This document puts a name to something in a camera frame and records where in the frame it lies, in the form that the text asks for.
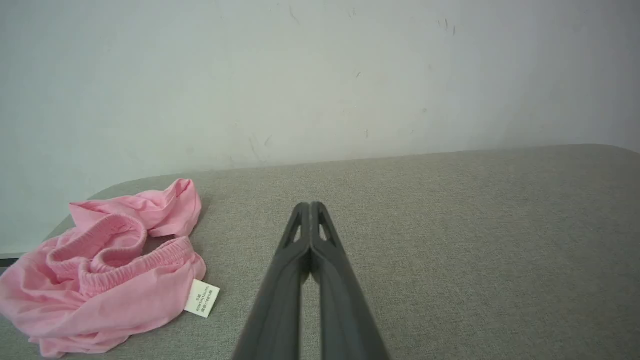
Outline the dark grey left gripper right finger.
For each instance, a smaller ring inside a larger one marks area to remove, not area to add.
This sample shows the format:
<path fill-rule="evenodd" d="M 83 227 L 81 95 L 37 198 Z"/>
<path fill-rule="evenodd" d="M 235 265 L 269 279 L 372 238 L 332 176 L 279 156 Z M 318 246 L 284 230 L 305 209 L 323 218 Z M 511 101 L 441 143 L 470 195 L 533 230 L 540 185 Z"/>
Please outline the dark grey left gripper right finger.
<path fill-rule="evenodd" d="M 311 203 L 311 274 L 320 289 L 321 358 L 391 357 L 326 205 Z"/>

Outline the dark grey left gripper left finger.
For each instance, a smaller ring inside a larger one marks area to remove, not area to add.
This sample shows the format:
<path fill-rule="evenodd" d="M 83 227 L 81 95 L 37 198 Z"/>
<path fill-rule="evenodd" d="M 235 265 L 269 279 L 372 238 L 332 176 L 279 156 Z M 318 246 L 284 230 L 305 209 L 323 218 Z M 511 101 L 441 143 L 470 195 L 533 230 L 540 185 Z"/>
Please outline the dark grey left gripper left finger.
<path fill-rule="evenodd" d="M 299 360 L 302 285 L 311 266 L 310 203 L 295 205 L 238 338 L 233 360 Z"/>

